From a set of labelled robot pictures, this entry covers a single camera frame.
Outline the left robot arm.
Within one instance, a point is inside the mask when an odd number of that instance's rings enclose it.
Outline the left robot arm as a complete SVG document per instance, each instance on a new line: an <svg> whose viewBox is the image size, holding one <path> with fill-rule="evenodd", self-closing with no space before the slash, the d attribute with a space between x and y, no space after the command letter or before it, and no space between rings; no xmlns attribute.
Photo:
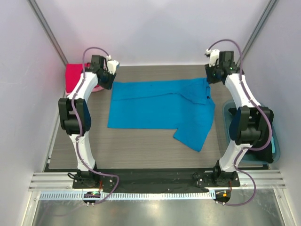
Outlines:
<svg viewBox="0 0 301 226"><path fill-rule="evenodd" d="M93 55L91 62L82 65L82 71L73 91L58 101L60 124L72 141L77 157L77 172L71 176L76 184L95 188L100 175L89 142L92 121L87 101L96 86L110 90L119 62L110 55Z"/></svg>

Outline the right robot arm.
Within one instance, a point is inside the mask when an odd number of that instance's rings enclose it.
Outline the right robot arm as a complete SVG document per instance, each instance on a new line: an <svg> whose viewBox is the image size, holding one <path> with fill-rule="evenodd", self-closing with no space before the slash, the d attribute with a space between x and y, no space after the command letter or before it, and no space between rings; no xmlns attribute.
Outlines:
<svg viewBox="0 0 301 226"><path fill-rule="evenodd" d="M232 118L230 143L208 178L216 186L229 186L238 181L237 167L248 150L260 151L271 141L271 110L262 107L250 91L241 67L234 62L232 51L207 49L209 63L205 65L210 84L222 82L230 91L236 113Z"/></svg>

